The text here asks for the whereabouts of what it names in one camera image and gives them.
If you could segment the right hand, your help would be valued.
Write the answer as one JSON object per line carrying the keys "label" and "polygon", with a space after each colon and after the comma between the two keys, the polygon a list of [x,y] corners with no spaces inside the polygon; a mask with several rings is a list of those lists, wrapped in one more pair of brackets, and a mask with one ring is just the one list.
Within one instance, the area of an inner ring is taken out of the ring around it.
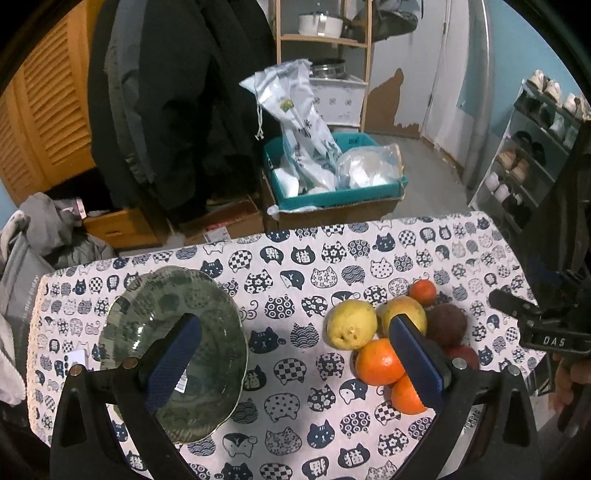
{"label": "right hand", "polygon": [[555,375],[555,392],[553,406],[557,413],[561,413],[565,406],[570,405],[574,399],[574,384],[587,385],[591,383],[591,362],[582,360],[566,368],[559,354],[554,354],[553,359],[559,362]]}

